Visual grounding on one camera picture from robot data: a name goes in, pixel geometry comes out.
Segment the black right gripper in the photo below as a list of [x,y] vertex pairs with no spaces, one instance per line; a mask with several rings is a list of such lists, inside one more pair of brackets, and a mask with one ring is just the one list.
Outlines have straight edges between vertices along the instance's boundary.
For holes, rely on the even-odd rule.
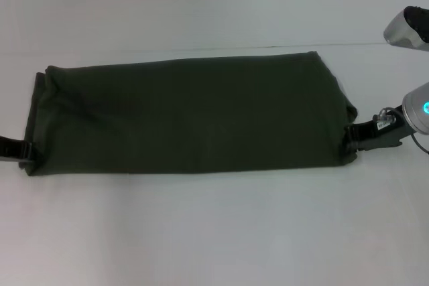
[[370,151],[398,147],[401,140],[412,134],[412,128],[405,119],[403,108],[385,108],[387,116],[395,117],[395,122],[381,129],[375,119],[366,123],[350,124],[344,128],[345,151]]

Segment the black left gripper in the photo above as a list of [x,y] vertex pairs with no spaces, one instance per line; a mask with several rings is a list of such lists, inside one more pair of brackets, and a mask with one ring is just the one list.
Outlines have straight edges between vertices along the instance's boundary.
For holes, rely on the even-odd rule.
[[41,157],[41,153],[32,142],[0,137],[1,161],[32,163]]

